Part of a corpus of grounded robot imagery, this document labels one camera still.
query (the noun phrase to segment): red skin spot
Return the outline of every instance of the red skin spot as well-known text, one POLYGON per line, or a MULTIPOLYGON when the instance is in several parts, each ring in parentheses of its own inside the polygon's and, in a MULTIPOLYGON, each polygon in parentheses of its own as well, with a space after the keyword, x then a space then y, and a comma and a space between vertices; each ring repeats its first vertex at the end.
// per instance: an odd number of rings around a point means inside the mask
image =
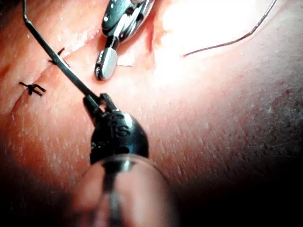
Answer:
POLYGON ((5 76, 5 74, 9 71, 10 65, 6 65, 4 68, 0 70, 0 79, 5 76))

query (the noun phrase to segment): curved needle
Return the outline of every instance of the curved needle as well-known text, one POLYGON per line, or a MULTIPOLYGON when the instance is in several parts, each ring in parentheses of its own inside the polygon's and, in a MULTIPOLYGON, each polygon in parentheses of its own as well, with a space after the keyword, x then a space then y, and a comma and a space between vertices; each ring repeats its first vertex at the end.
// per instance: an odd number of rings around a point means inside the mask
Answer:
POLYGON ((202 52, 202 51, 207 51, 207 50, 210 50, 210 49, 215 49, 215 48, 218 48, 218 47, 222 47, 222 46, 228 46, 228 45, 232 45, 234 43, 237 43, 249 36, 251 36, 256 30, 258 27, 260 27, 260 25, 262 24, 262 22, 265 20, 265 18, 268 16, 269 12, 271 11, 271 9, 274 7, 275 3, 276 3, 277 0, 273 0, 270 4, 270 6, 268 7, 268 9, 266 10, 266 12, 263 14, 262 18, 259 20, 259 22, 253 27, 252 30, 250 30, 248 33, 246 33, 244 36, 238 38, 238 39, 235 39, 233 41, 230 41, 230 42, 227 42, 227 43, 223 43, 223 44, 219 44, 219 45, 215 45, 215 46, 209 46, 209 47, 206 47, 206 48, 202 48, 202 49, 199 49, 199 50, 196 50, 196 51, 192 51, 192 52, 189 52, 189 53, 186 53, 186 54, 183 54, 182 57, 186 57, 186 56, 189 56, 191 54, 194 54, 194 53, 198 53, 198 52, 202 52))
POLYGON ((35 39, 40 43, 43 49, 47 52, 53 62, 61 69, 61 71, 71 80, 71 82, 85 95, 91 96, 97 103, 99 103, 99 97, 97 97, 85 84, 72 72, 70 67, 64 62, 64 60, 47 44, 44 38, 36 30, 30 20, 27 19, 27 1, 23 0, 23 20, 26 27, 33 34, 35 39))

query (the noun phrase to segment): surgical needle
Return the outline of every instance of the surgical needle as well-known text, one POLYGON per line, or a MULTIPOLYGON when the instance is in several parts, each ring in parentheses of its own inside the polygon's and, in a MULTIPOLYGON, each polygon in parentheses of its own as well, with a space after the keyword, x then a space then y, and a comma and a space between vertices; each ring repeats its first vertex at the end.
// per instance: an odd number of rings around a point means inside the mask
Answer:
POLYGON ((262 24, 262 22, 268 16, 268 14, 271 11, 271 9, 274 7, 276 1, 277 0, 273 0, 271 2, 270 6, 266 10, 266 12, 263 14, 262 18, 258 21, 258 23, 253 27, 252 30, 250 30, 248 33, 246 33, 242 37, 240 37, 238 39, 235 39, 233 41, 227 42, 227 43, 223 43, 223 44, 219 44, 219 45, 215 45, 215 46, 209 46, 209 47, 206 47, 206 48, 202 48, 202 49, 199 49, 199 50, 196 50, 196 51, 192 51, 192 52, 186 53, 186 54, 183 54, 182 57, 186 57, 186 56, 192 55, 194 53, 202 52, 202 51, 207 51, 207 50, 219 48, 219 47, 222 47, 222 46, 229 46, 229 45, 235 44, 235 43, 237 43, 237 42, 239 42, 239 41, 241 41, 243 39, 246 39, 247 37, 251 36, 258 29, 258 27, 260 27, 260 25, 262 24))
POLYGON ((33 34, 35 39, 40 43, 46 53, 54 61, 54 63, 61 69, 61 71, 70 79, 70 81, 85 95, 91 96, 97 103, 99 103, 99 97, 97 97, 70 69, 70 67, 64 62, 64 60, 47 44, 45 39, 36 30, 30 20, 27 19, 27 1, 23 0, 23 20, 26 27, 33 34))

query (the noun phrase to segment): stitch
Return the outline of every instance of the stitch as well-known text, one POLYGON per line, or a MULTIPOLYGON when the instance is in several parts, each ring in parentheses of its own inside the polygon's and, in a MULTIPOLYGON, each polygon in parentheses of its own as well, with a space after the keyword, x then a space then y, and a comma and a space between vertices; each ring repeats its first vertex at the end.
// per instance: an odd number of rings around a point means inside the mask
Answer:
POLYGON ((46 90, 43 87, 41 87, 41 86, 39 86, 37 84, 26 85, 25 83, 22 83, 22 82, 19 82, 19 84, 21 84, 21 85, 23 85, 23 86, 25 86, 25 87, 28 88, 28 94, 30 96, 32 95, 33 92, 36 93, 36 94, 38 94, 38 95, 40 95, 40 96, 42 96, 42 94, 39 91, 35 90, 36 87, 39 88, 41 91, 46 92, 46 90))
MULTIPOLYGON (((64 50, 65 50, 65 47, 62 48, 57 54, 60 56, 60 54, 61 54, 64 50)), ((48 61, 51 62, 53 65, 56 64, 53 60, 48 60, 48 61)))

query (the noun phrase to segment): skin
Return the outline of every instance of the skin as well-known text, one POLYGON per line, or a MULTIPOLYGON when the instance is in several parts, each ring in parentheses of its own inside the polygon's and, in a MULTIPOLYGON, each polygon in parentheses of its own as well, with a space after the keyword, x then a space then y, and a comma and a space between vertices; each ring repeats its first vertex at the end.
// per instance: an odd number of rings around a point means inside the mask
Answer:
MULTIPOLYGON (((61 56, 75 74, 142 124, 150 158, 188 220, 185 211, 213 210, 207 209, 213 201, 233 198, 239 188, 251 193, 246 186, 284 175, 295 179, 299 172, 302 0, 278 1, 245 41, 180 57, 242 36, 270 2, 158 0, 137 35, 119 47, 119 63, 134 66, 117 67, 108 82, 93 73, 106 40, 100 25, 107 1, 27 4, 29 19, 50 46, 65 47, 61 56)), ((56 217, 59 201, 88 169, 94 127, 83 94, 48 62, 24 26, 21 5, 10 15, 0 31, 3 206, 10 207, 9 217, 34 222, 56 217), (29 96, 20 81, 47 92, 29 96)))

